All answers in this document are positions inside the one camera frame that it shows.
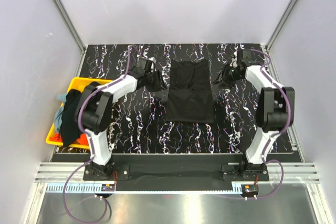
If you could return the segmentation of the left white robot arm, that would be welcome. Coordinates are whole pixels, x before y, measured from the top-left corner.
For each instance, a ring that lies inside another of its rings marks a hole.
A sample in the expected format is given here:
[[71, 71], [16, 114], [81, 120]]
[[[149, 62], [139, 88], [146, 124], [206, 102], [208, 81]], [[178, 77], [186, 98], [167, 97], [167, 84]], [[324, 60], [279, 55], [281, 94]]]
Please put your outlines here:
[[90, 159], [86, 166], [103, 180], [113, 175], [112, 154], [107, 140], [107, 129], [112, 122], [112, 107], [123, 96], [140, 88], [146, 88], [149, 92], [165, 90], [166, 85], [155, 64], [154, 57], [141, 57], [136, 66], [127, 66], [126, 73], [118, 79], [107, 84], [92, 82], [81, 94], [75, 119], [89, 143]]

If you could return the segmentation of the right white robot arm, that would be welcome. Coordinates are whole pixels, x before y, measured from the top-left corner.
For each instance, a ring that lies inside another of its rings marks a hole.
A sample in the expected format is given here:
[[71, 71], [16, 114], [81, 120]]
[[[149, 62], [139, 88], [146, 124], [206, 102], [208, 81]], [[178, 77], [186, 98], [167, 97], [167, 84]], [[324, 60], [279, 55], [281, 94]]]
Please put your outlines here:
[[292, 126], [294, 118], [295, 90], [276, 81], [266, 70], [270, 57], [256, 49], [237, 50], [234, 66], [224, 65], [212, 84], [232, 88], [238, 80], [251, 83], [259, 93], [255, 115], [257, 130], [231, 176], [242, 180], [254, 180], [267, 175], [266, 158], [276, 139]]

